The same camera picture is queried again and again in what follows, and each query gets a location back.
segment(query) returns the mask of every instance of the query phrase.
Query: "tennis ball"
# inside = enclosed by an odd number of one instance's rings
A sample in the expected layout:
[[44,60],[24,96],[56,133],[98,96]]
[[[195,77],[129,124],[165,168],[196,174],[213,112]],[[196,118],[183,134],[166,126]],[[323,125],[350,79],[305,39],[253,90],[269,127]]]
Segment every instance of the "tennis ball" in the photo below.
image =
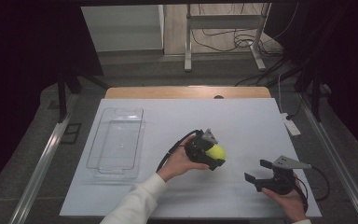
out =
[[214,145],[208,151],[206,151],[206,155],[211,157],[212,159],[215,159],[215,160],[217,160],[217,159],[225,160],[226,159],[225,150],[218,145]]

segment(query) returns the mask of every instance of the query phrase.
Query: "clear plastic container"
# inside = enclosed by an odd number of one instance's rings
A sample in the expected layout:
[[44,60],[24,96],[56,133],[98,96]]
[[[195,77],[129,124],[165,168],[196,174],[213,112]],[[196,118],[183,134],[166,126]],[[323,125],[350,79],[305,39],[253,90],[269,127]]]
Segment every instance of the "clear plastic container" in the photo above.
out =
[[135,178],[145,123],[142,108],[106,108],[89,154],[87,167],[95,176],[114,179]]

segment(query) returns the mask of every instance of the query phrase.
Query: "power strip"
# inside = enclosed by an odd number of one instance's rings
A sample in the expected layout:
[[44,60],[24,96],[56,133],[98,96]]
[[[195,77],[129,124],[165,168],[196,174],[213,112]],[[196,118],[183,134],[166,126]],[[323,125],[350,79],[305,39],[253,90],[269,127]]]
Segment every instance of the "power strip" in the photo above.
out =
[[286,126],[287,132],[290,133],[290,136],[296,137],[296,136],[301,135],[301,132],[297,128],[295,123],[290,119],[286,119],[287,113],[281,113],[281,116],[282,116],[283,123]]

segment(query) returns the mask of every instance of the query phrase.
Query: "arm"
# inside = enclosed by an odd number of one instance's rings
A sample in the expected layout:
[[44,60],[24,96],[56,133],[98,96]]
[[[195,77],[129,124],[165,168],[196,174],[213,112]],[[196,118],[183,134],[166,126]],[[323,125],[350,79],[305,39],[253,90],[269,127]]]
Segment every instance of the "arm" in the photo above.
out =
[[[296,180],[296,185],[301,189],[298,180]],[[269,189],[262,190],[263,193],[270,197],[270,199],[279,204],[284,213],[289,217],[290,221],[293,222],[293,224],[310,224],[310,220],[305,216],[301,197],[294,189],[286,195],[277,194]]]
[[142,184],[135,185],[101,222],[101,224],[145,224],[157,207],[158,197],[167,189],[166,182],[192,169],[206,170],[209,166],[188,159],[185,148],[179,147],[165,165]]

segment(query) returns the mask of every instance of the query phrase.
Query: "white tabletop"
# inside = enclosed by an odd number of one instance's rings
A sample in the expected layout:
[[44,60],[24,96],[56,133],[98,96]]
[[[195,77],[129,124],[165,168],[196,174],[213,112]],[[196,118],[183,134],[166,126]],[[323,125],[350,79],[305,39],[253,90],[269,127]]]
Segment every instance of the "white tabletop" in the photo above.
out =
[[[116,184],[94,176],[86,166],[102,112],[106,108],[142,108],[145,135],[140,171],[133,181]],[[283,217],[281,208],[246,182],[243,173],[271,178],[259,160],[281,155],[298,160],[274,99],[103,99],[77,166],[61,216],[105,216],[131,184],[156,172],[167,150],[193,130],[210,128],[226,150],[227,161],[214,171],[190,171],[169,182],[158,200],[155,218]],[[320,217],[308,181],[295,170],[309,192],[308,217]]]

